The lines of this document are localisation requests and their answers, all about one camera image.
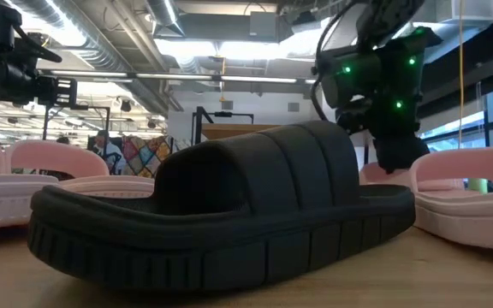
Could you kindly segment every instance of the wall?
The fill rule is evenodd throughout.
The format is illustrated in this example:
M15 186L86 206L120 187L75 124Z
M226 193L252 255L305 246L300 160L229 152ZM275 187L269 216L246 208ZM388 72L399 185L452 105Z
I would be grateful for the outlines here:
M192 113L197 106L203 106L207 112L222 111L221 94L218 92L175 92L176 100L184 108L184 112L169 112L169 134L176 139L191 139ZM250 92L225 93L226 100L234 101L234 113L254 114L255 124L285 125L313 118L311 100L304 99L302 94L265 93L262 97ZM288 112L288 103L300 103L300 112ZM216 123L246 123L250 118L234 116L232 118L214 118Z

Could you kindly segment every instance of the ceiling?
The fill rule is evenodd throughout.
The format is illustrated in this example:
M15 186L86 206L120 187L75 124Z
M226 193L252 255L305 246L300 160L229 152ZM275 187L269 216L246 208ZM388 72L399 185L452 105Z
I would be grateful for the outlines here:
M6 0L18 4L17 0ZM76 16L71 18L72 21L81 20L83 22L92 25L95 31L94 40L107 41L110 44L112 52L116 53L116 56L120 61L125 63L125 66L121 68L130 67L130 70L135 72L155 72L161 71L161 68L167 68L170 72L178 73L182 72L184 67L179 65L176 61L178 57L176 53L180 54L180 57L186 55L195 55L196 50L193 47L185 47L170 54L164 52L163 46L157 45L157 52L163 53L157 58L157 65L154 65L153 61L148 59L138 46L138 41L141 42L141 36L138 31L132 27L131 22L128 22L132 28L132 33L136 35L136 41L131 38L124 27L120 24L118 16L110 9L109 3L114 0L73 0L70 4L66 4L67 1L52 0L53 3L63 5L74 5L74 12ZM121 0L124 5L134 14L134 19L143 28L143 33L146 36L152 38L153 33L153 18L148 13L145 0ZM442 35L445 39L445 44L442 47L435 48L428 52L427 61L434 61L441 55L445 54L447 50L453 49L457 45L458 27L457 21L454 18L443 17L437 13L437 6L439 2L437 0L427 0L427 4L424 9L414 17L415 22L424 22L427 25L433 25L437 34ZM282 48L286 48L284 57L279 56L255 56L256 58L245 59L241 56L229 58L225 61L225 68L223 68L222 62L215 62L207 55L196 56L194 61L199 64L200 70L204 74L221 74L225 71L225 74L241 75L241 76L270 76L270 77L284 77L284 78L312 78L311 67L313 65L314 55L312 54L313 47L318 41L318 37L322 32L321 26L324 25L324 21L328 21L328 17L332 16L338 9L344 5L345 1L309 1L309 0L265 0L262 3L249 3L244 1L235 0L175 0L177 8L181 12L179 20L183 20L184 26L187 25L187 18L190 21L196 21L193 24L198 28L199 35L216 35L214 33L225 33L233 31L242 31L238 25L241 22L250 23L251 37L253 18L249 17L258 16L264 11L272 16L278 16L278 18L272 17L275 21L274 27L277 31L275 36L270 40L273 42L270 47L278 47L279 54L282 55ZM299 13L311 9L313 15L318 19L310 25L318 27L311 28L308 32L303 34L294 34L292 32L291 24L298 17ZM218 18L227 16L230 21L237 21L235 24L227 25L226 27L215 26L217 25ZM267 15L261 15L260 18L265 22L264 18ZM56 38L56 32L53 31L54 27L47 25L47 22L35 18L35 15L29 15L25 18L25 28L29 31L36 31L47 33L50 37L47 43L47 47L55 51L63 59L62 63L53 63L47 61L39 61L38 68L42 69L59 69L59 70L95 70L92 62L89 62L78 50L66 49L63 47L66 42L60 38L60 41ZM481 29L487 27L491 23L491 20L479 21L478 23L466 23L465 29L467 33L473 35L479 32ZM68 35L66 40L73 39L73 35ZM252 37L252 41L259 41L261 38ZM170 38L167 41L175 42L176 39ZM222 40L211 40L214 48L218 53L223 50ZM166 133L166 124L161 121L167 116L169 110L180 110L180 101L175 100L174 92L220 92L222 90L221 85L198 83L198 82L170 82L168 86L159 80L142 80L142 86L148 89L151 94L155 93L153 98L146 98L144 95L138 94L134 91L135 88L131 87L128 83L121 82L102 82L103 80L88 79L90 83L80 83L80 92L78 93L79 104L87 104L91 107L111 107L110 117L114 119L111 122L111 130L115 130L115 133L122 131L124 133L138 132L151 133L153 136L157 136L161 133ZM250 92L256 93L260 97L265 93L298 93L304 96L308 95L309 85L279 85L279 84L264 84L264 83L249 83L249 82L226 82L223 85L223 89L226 92ZM132 104L132 110L130 112L122 112L121 102L123 100L130 100ZM157 104L164 105L163 109L154 109L155 100ZM99 110L63 110L69 118L84 118L81 120L84 124L81 127L72 125L70 127L66 119L60 116L56 116L55 119L50 121L49 138L55 138L62 134L76 133L77 130L84 130L79 132L79 135L92 134L92 131L96 130L95 127L103 127L104 122L98 113ZM264 113L264 107L259 107L259 113ZM35 106L33 104L28 105L25 108L18 109L13 107L12 104L0 103L0 133L8 136L7 141L12 141L13 138L23 138L24 133L30 135L31 138L38 138L40 136L39 129L43 125L43 115L45 113L44 108ZM16 123L9 123L8 118L15 118L18 120ZM158 127L153 130L147 128L148 118L157 120ZM74 138L76 144L84 144L84 138Z

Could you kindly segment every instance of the ceiling light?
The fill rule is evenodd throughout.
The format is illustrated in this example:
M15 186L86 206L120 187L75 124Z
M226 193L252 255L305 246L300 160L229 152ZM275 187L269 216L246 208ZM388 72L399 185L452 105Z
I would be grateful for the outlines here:
M133 94L113 82L78 82L77 93L84 96L102 97L127 97L132 98Z
M257 42L224 42L219 56L232 60L277 59L280 56L279 44Z
M75 126L83 126L83 121L80 120L66 118L64 121Z
M179 41L156 39L159 52L168 56L215 56L216 48L208 41Z
M96 71L74 71L74 70L52 70L54 75L75 77L127 77L127 73L96 72Z
M163 136L163 133L154 131L154 132L138 132L138 131L131 131L131 132L110 132L110 137L121 137L122 135L125 136L143 136L143 137L160 137Z
M83 122L86 126L90 127L90 128L94 128L94 129L97 129L97 130L103 130L103 128L101 128L100 126L98 125L94 125L94 124L91 124L91 123L88 123L88 122Z
M160 80L212 80L210 75L197 74L136 74L138 78Z
M294 84L298 80L295 78L271 78L271 77L248 77L248 76L222 76L222 81L244 81L244 82L267 82Z
M92 82L114 82L114 83L133 83L132 79L118 79L118 78L95 78Z

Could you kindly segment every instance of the fluorescent light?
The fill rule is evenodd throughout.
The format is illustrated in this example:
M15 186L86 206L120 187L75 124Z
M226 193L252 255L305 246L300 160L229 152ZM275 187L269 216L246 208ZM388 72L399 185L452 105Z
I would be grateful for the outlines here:
M76 77L127 77L127 73L51 70L51 74Z
M95 78L92 82L114 82L114 83L133 83L131 79L118 79L118 78Z
M156 39L159 52L167 56L215 56L216 48L212 42L206 41L173 41Z
M212 76L201 74L136 74L136 77L160 80L212 80Z
M51 114L55 114L56 116L63 116L63 117L69 117L69 115L63 111L58 111L56 112L55 110L50 110L49 111Z
M73 124L73 125L77 125L77 126L83 126L83 121L81 120L75 120L75 119L72 119L72 118L66 118L64 119L65 122L69 123L69 124Z
M91 124L91 123L83 122L83 124L87 125L90 128L94 128L94 129L97 129L97 130L102 130L103 129L100 126L97 126L97 125L94 125L94 124Z
M232 60L271 60L281 54L277 43L224 42L219 55Z
M1 132L30 132L30 133L43 133L43 128L29 128L29 127L0 127ZM47 132L60 133L60 132L70 132L70 133L85 133L85 134L96 134L98 131L90 129L61 129L61 128L48 128Z
M154 132L143 132L143 131L131 131L131 132L110 132L110 137L121 137L124 134L125 136L136 135L136 136L144 136L144 137L160 137L163 136L163 133L154 131Z
M127 97L132 98L133 94L130 91L126 91L113 82L78 82L77 93L82 95L93 95L99 97Z
M293 84L298 80L295 78L271 78L271 77L249 77L249 76L222 76L222 81L244 81L244 82L267 82Z
M104 118L103 120L99 117L96 116L86 116L86 117L81 117L81 119L85 121L106 121ZM132 119L128 118L110 118L110 122L116 122L116 121L132 121Z

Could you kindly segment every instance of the ductwork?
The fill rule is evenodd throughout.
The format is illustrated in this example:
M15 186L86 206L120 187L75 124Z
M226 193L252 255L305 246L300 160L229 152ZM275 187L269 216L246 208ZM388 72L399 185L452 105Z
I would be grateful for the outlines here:
M214 74L206 68L202 68L195 56L177 56L176 63L184 74ZM188 85L194 92L219 91L220 83L215 81L182 81L183 85Z
M76 51L93 68L100 71L129 72L133 68L72 0L9 0L16 7L39 18L55 29L65 31L75 27L86 38L90 51ZM149 111L165 115L168 106L139 80L123 85Z
M146 5L159 29L167 27L179 36L186 36L178 21L180 10L176 7L174 0L146 0Z

